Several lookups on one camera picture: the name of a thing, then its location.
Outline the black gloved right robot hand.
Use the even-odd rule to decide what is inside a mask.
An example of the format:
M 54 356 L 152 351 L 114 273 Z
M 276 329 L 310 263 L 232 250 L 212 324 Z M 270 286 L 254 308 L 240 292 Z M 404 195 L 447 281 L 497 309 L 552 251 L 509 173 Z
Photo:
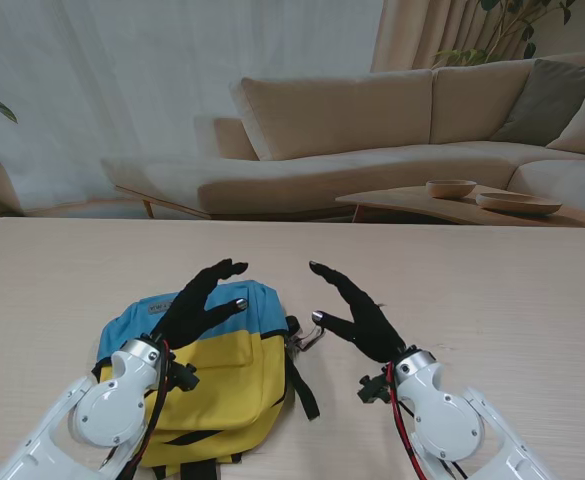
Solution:
M 360 352 L 378 363 L 398 359 L 407 350 L 406 343 L 373 299 L 343 273 L 310 261 L 310 270 L 334 286 L 348 304 L 352 320 L 322 310 L 312 313 L 312 321 L 339 338 L 354 344 Z

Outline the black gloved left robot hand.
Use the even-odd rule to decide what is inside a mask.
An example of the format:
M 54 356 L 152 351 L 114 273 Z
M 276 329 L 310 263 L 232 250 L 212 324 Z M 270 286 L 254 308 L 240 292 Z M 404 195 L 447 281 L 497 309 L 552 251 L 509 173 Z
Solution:
M 172 350 L 180 349 L 245 310 L 248 301 L 243 298 L 232 299 L 210 310 L 205 309 L 205 304 L 220 280 L 242 274 L 247 269 L 248 264 L 245 262 L 235 263 L 232 259 L 224 259 L 201 270 L 178 293 L 151 331 L 150 338 L 156 343 L 166 341 Z

